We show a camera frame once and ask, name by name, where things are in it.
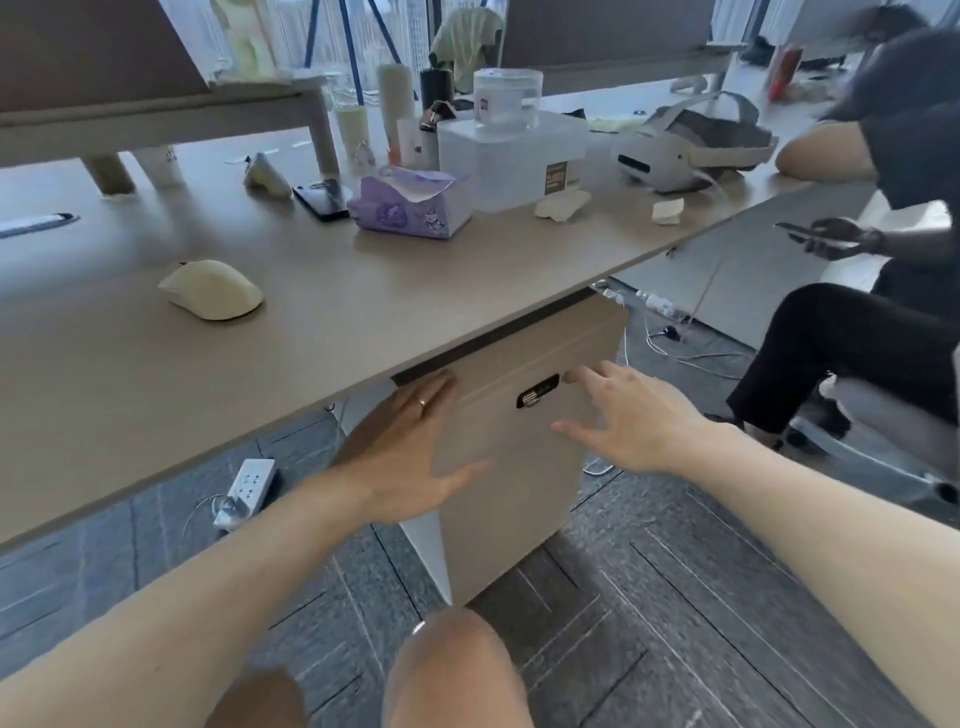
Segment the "white computer mouse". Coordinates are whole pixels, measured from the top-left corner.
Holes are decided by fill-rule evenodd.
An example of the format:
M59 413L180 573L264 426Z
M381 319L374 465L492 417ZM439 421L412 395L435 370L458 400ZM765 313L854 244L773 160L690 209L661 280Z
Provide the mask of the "white computer mouse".
M261 290L243 273L210 259L179 264L157 289L172 305L208 322L242 318L264 302Z

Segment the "white plastic bottle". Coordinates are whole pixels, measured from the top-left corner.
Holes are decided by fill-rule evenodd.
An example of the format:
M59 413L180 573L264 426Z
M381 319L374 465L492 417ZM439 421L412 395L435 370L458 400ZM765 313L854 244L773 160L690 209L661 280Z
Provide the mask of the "white plastic bottle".
M366 106L338 105L334 117L348 164L362 169L373 169L377 160L370 139Z

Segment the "person's left forearm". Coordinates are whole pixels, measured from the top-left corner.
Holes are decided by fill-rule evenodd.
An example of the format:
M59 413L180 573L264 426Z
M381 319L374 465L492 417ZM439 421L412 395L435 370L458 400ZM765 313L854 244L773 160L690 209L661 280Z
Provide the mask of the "person's left forearm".
M0 728L202 728L366 498L343 468L303 482L0 682Z

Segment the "silver pen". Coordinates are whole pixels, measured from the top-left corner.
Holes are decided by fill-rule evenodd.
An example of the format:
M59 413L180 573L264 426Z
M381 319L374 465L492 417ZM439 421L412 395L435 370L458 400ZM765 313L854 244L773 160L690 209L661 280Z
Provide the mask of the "silver pen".
M65 227L78 222L79 215L73 213L54 213L15 220L0 221L0 239L21 237Z

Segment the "white VR headset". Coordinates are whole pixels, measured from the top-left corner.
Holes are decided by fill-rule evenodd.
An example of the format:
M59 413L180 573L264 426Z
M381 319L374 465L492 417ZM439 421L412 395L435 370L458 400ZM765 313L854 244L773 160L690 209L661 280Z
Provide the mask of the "white VR headset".
M735 104L735 117L696 110L724 96ZM761 126L760 117L755 104L739 93L694 95L660 107L639 127L619 131L609 156L623 173L659 195L700 191L726 172L749 172L771 160L780 140Z

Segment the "pale green cloth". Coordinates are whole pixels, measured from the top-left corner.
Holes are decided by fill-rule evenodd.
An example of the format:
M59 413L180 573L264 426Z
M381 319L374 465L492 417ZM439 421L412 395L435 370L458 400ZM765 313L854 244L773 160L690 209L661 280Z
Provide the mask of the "pale green cloth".
M441 22L430 58L472 76L491 64L488 54L498 48L504 27L504 18L487 6L455 8Z

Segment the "beige desk riser shelf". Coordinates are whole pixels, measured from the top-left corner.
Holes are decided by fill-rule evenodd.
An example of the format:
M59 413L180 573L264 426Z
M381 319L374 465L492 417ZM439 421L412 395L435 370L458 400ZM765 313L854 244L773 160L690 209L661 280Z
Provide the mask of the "beige desk riser shelf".
M319 180L341 180L322 75L214 79L199 95L0 113L0 168L109 157L135 193L121 152L306 128Z

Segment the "person's right leg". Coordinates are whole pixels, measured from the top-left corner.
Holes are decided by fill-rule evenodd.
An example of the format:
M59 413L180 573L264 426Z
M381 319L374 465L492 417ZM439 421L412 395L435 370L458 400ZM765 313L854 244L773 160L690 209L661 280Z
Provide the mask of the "person's right leg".
M381 728L535 728L526 687L497 631L478 613L430 614L398 650Z

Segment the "tall white tube bottle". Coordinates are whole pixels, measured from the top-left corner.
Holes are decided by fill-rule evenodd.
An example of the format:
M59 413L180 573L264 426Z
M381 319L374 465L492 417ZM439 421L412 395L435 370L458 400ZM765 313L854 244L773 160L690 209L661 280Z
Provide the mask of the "tall white tube bottle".
M390 165L402 162L399 121L415 116L412 70L401 63L383 63L377 68L379 106Z

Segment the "black cabinet lock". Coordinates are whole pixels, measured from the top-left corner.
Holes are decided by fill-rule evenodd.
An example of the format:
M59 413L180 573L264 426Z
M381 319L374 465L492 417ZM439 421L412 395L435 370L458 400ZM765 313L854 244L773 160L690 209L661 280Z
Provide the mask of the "black cabinet lock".
M546 379L523 390L515 400L517 409L535 407L544 397L557 389L562 380L559 372L549 375Z

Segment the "person's leg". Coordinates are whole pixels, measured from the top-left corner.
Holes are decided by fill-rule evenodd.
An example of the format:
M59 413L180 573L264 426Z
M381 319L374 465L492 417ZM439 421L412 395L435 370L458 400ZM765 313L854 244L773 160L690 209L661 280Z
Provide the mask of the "person's leg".
M242 675L223 694L203 728L307 728L304 694L285 669Z
M497 631L478 613L430 614L398 650L381 728L535 728L526 687Z

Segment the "clear round water container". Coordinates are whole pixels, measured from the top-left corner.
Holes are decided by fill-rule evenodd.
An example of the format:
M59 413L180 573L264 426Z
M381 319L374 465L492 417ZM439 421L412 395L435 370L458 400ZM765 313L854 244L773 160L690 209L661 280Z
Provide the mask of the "clear round water container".
M538 126L544 74L537 69L487 67L473 75L474 116L483 133L524 133Z

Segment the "white office chair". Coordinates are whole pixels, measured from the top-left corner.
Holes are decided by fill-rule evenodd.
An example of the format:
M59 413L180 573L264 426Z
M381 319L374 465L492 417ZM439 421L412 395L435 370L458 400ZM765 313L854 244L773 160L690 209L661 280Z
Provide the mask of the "white office chair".
M854 378L831 376L819 393L851 430L838 438L807 408L791 420L785 443L834 459L839 476L882 500L960 523L960 433L953 425Z

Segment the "person's right hand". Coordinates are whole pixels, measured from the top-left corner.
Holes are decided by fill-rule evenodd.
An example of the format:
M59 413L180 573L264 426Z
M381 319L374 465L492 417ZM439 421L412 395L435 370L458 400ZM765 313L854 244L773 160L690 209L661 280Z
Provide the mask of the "person's right hand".
M720 433L676 387L631 367L604 360L579 365L563 381L581 386L599 410L602 449L590 449L628 471L682 473L684 452Z

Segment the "white crumpled paper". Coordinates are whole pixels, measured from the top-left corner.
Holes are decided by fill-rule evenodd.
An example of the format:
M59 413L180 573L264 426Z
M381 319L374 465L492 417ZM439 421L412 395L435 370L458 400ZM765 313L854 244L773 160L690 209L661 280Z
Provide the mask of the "white crumpled paper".
M270 162L266 152L246 156L245 164L243 185L246 191L276 200L292 197L292 186Z

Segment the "black smartphone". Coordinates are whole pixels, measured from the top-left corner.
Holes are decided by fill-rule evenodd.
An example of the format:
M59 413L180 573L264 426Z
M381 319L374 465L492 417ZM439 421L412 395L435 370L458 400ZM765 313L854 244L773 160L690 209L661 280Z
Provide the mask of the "black smartphone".
M321 223L348 220L352 191L336 177L328 177L292 188L294 199Z

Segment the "translucent white storage box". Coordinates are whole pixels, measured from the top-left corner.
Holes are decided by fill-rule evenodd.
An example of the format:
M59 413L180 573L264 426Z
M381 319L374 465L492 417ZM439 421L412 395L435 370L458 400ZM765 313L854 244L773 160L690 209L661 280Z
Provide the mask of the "translucent white storage box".
M437 135L441 172L465 179L475 213L500 213L579 188L590 125L541 111L522 131L493 132L466 119L440 123Z

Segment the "beige drawer cabinet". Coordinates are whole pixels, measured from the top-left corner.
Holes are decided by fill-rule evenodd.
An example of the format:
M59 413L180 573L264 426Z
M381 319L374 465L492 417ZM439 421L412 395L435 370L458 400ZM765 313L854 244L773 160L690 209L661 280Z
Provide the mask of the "beige drawer cabinet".
M437 509L401 524L447 604L466 605L569 521L586 448L550 427L593 426L596 410L586 390L563 377L615 359L628 320L626 307L585 288L392 376L400 387L453 372L459 397L436 469L493 464ZM556 390L517 408L523 390L555 373Z

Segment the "red bottle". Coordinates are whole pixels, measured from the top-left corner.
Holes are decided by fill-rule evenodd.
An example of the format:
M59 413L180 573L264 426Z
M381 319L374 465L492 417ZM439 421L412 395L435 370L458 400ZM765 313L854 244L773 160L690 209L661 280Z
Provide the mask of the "red bottle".
M787 43L774 47L763 89L769 104L786 100L787 91L802 61L805 48Z

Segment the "person's left hand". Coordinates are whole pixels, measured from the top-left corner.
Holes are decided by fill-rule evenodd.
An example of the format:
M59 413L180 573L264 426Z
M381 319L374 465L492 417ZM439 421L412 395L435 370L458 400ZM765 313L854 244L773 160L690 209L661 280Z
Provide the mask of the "person's left hand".
M457 398L450 370L393 392L356 426L318 481L318 514L354 530L396 524L448 501L437 480L461 467L435 467L438 444Z

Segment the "crumpled white tissue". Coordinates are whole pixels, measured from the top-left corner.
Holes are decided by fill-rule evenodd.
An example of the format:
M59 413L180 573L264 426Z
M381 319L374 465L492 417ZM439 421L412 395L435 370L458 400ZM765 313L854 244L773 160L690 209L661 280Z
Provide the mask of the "crumpled white tissue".
M583 189L570 189L545 196L534 206L534 216L538 219L566 223L582 210L593 196Z

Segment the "brown desk partition panel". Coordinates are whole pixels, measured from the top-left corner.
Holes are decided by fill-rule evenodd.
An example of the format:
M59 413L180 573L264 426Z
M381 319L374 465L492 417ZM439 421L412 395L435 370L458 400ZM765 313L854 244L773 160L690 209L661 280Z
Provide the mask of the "brown desk partition panel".
M160 0L0 0L0 114L209 93Z
M717 0L508 0L498 66L546 71L732 54L714 35Z

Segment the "black cup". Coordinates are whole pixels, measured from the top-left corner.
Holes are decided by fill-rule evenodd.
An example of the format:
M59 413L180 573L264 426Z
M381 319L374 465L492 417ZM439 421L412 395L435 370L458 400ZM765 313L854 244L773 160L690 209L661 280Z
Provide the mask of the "black cup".
M453 73L449 67L427 67L419 71L419 98L424 113L430 112L438 102L452 105L455 88Z

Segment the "purple tissue box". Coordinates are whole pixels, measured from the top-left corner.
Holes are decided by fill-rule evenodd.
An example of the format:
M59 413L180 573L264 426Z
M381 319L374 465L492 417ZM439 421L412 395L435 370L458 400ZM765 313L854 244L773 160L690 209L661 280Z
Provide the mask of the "purple tissue box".
M396 166L363 176L346 206L363 230L434 240L454 237L474 214L465 176Z

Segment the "person's right forearm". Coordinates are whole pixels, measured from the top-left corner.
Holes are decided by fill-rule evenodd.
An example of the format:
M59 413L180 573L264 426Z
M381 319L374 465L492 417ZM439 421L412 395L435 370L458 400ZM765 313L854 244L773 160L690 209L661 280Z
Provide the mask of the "person's right forearm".
M708 421L686 477L810 590L911 704L960 728L960 531Z

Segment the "person's left leg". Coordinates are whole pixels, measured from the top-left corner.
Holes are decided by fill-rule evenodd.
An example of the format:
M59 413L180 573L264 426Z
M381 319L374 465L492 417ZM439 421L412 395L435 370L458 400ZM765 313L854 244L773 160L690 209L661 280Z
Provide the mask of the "person's left leg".
M307 728L304 694L285 669L242 675L223 694L203 728Z

